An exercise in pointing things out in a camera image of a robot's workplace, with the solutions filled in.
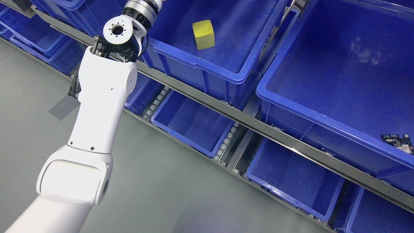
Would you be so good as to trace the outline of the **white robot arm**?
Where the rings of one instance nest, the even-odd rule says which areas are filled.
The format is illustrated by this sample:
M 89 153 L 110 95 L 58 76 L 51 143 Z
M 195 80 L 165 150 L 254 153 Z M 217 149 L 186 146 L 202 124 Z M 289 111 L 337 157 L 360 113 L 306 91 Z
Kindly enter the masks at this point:
M 162 0 L 129 0 L 88 46 L 68 95 L 80 102 L 68 143 L 54 152 L 37 179 L 38 197 L 8 233 L 78 233 L 105 197 L 113 170 L 112 147 L 136 61 Z

